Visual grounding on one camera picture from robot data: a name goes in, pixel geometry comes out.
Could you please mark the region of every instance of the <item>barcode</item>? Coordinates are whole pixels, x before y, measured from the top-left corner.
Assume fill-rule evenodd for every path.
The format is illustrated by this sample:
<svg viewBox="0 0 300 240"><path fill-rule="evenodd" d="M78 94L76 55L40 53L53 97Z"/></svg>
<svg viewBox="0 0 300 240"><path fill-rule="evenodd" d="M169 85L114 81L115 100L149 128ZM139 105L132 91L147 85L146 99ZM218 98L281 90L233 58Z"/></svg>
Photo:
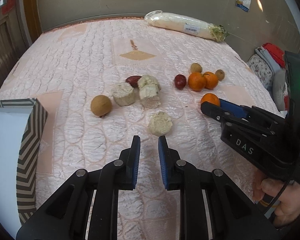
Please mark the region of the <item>barcode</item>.
<svg viewBox="0 0 300 240"><path fill-rule="evenodd" d="M198 30L196 30L196 29L190 29L190 28L186 28L186 31L191 31L191 32L197 32Z"/></svg>

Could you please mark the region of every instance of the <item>silver bolt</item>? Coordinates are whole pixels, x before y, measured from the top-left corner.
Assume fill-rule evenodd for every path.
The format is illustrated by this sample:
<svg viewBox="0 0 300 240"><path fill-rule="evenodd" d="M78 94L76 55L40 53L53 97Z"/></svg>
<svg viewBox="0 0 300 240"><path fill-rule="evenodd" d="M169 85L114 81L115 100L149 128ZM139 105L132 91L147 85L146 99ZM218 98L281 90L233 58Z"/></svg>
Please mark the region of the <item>silver bolt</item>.
<svg viewBox="0 0 300 240"><path fill-rule="evenodd" d="M219 169L214 170L213 173L214 173L216 176L218 176L218 177L221 177L221 176L223 175L223 171L222 171L222 170L219 170Z"/></svg>
<svg viewBox="0 0 300 240"><path fill-rule="evenodd" d="M77 170L75 172L75 174L78 176L78 177L82 177L84 174L86 174L86 171L84 169L80 169L80 170Z"/></svg>
<svg viewBox="0 0 300 240"><path fill-rule="evenodd" d="M114 166L119 167L119 166L121 166L121 165L123 164L123 161L122 161L122 160L115 160L115 161L113 162L113 164L114 164Z"/></svg>
<svg viewBox="0 0 300 240"><path fill-rule="evenodd" d="M177 165L178 166L185 166L186 165L186 161L185 160L177 160Z"/></svg>

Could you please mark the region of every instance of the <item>black cable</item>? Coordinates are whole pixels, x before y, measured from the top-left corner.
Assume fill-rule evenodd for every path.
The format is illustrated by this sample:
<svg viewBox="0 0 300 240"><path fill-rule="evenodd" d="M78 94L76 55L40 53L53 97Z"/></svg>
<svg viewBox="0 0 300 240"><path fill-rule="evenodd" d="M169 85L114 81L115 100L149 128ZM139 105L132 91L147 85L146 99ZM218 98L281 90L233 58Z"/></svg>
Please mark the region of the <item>black cable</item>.
<svg viewBox="0 0 300 240"><path fill-rule="evenodd" d="M283 184L282 188L279 190L279 192L277 193L277 195L271 200L271 202L269 203L269 205L267 206L267 208L265 209L265 211L263 212L263 214L266 214L268 212L268 210L273 206L273 204L278 200L278 198L281 196L282 192L286 189L286 187L289 184L290 180L291 180L291 176Z"/></svg>

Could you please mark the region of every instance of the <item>quilted bedspread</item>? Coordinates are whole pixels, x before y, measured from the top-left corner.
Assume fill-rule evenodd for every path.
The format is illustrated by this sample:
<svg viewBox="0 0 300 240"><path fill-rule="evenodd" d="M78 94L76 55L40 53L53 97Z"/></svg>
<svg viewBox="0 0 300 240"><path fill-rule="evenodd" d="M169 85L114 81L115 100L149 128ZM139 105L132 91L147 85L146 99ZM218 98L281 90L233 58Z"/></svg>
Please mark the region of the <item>quilted bedspread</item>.
<svg viewBox="0 0 300 240"><path fill-rule="evenodd" d="M121 56L131 40L139 50L149 49L143 51L145 59ZM179 192L164 189L158 137L147 131L151 116L158 111L173 120L166 135L170 148L197 168L222 169L251 197L253 166L220 140L220 124L200 111L199 101L210 91L177 90L173 85L177 74L189 75L193 62L200 63L203 71L225 71L226 78L213 90L219 98L228 99L224 85L241 86L256 106L278 114L257 76L226 43L148 26L136 19L88 22L41 35L0 90L0 99L63 91L53 128L53 174L36 176L37 208L77 169L101 169L139 135L138 183L136 190L119 193L118 239L178 239ZM114 84L143 74L155 76L161 84L159 108L145 109L138 100L124 107L113 102L112 112L104 118L93 115L93 97L111 98Z"/></svg>

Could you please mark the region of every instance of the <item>barcode label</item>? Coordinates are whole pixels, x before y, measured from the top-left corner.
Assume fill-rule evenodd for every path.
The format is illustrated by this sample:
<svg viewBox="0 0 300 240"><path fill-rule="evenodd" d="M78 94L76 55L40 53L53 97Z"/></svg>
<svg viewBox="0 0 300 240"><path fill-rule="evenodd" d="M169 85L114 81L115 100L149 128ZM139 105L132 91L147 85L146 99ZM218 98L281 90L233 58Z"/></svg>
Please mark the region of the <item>barcode label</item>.
<svg viewBox="0 0 300 240"><path fill-rule="evenodd" d="M191 24L185 24L183 30L190 32L191 34L198 34L200 31L200 27Z"/></svg>

